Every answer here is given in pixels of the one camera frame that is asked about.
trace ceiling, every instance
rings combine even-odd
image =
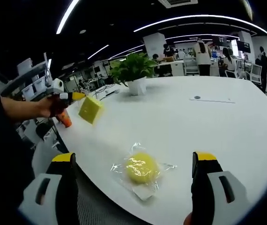
[[[244,28],[252,35],[265,35],[251,25],[212,17],[178,19],[134,32],[164,19],[201,14],[231,16],[264,28],[255,14],[251,21],[240,0],[198,0],[196,5],[169,9],[158,0],[80,0],[57,35],[60,20],[71,2],[8,0],[0,6],[0,71],[5,76],[16,77],[18,63],[28,57],[34,64],[39,63],[43,60],[43,53],[47,52],[47,57],[52,58],[52,75],[58,77],[141,45],[144,36],[156,32],[170,38],[191,34],[232,35]],[[167,41],[188,39],[181,37]],[[106,45],[109,46],[88,60]],[[73,62],[72,67],[62,70]]]

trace person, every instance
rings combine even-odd
[[[161,62],[161,60],[159,60],[159,58],[158,58],[158,54],[153,54],[152,60],[155,61],[155,62],[157,62],[157,63],[160,63]],[[156,66],[156,67],[154,67],[154,73],[155,74],[158,74],[158,77],[164,77],[163,70],[160,68],[159,65]]]
[[[153,54],[153,56],[152,56],[152,60],[158,63],[158,62],[160,61],[160,60],[158,59],[158,54]]]
[[[172,57],[173,56],[173,50],[170,48],[170,46],[168,44],[164,44],[163,45],[163,53],[165,55],[165,57]]]
[[[80,85],[82,88],[85,88],[85,85],[83,84],[83,82],[82,82],[81,79],[79,79],[79,81],[78,81],[78,85]]]
[[[33,153],[14,128],[17,121],[52,117],[66,105],[58,97],[45,97],[37,102],[15,101],[0,96],[0,204],[7,221],[26,221],[17,211],[24,189],[33,181]]]
[[[102,77],[98,80],[98,82],[100,87],[105,86],[105,81],[103,80]]]
[[[199,68],[200,76],[209,76],[210,73],[210,58],[212,52],[208,45],[206,45],[201,39],[198,39],[197,43],[193,47],[193,56],[196,57],[196,62]]]
[[[225,56],[224,59],[220,60],[221,65],[219,66],[219,73],[220,76],[226,77],[226,70],[235,71],[236,62],[235,60],[229,55],[228,48],[223,48],[223,55]]]
[[[181,60],[183,60],[185,58],[185,52],[182,49],[180,49],[178,52],[178,56]]]
[[[230,46],[227,46],[229,55],[233,55],[233,50],[230,48]]]
[[[230,56],[229,50],[227,48],[223,48],[223,55],[225,58],[223,59],[223,66],[226,70],[235,71],[236,62]]]
[[[255,61],[255,64],[261,66],[261,90],[265,93],[266,86],[267,86],[267,56],[265,53],[265,49],[261,46],[260,47],[260,54]]]

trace air conditioner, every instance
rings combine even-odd
[[[161,2],[166,8],[198,4],[198,0],[158,0],[158,1]]]

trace hand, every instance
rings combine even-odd
[[[61,100],[58,95],[47,96],[37,102],[40,117],[53,117],[61,114],[68,104]]]

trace desk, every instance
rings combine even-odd
[[[167,66],[167,65],[171,66],[173,76],[184,76],[185,75],[183,60],[177,60],[173,62],[163,62],[155,66]]]
[[[92,182],[119,206],[154,225],[182,225],[192,211],[192,152],[214,154],[224,171],[246,187],[256,203],[267,188],[267,96],[247,80],[223,77],[146,79],[145,96],[129,96],[124,86],[102,100],[94,126],[67,111],[72,126],[56,124],[69,151]],[[199,95],[230,98],[235,104],[191,101]],[[140,142],[158,161],[177,165],[162,177],[160,189],[141,202],[114,179],[112,164]]]
[[[210,64],[210,76],[220,76],[218,61],[212,62]]]

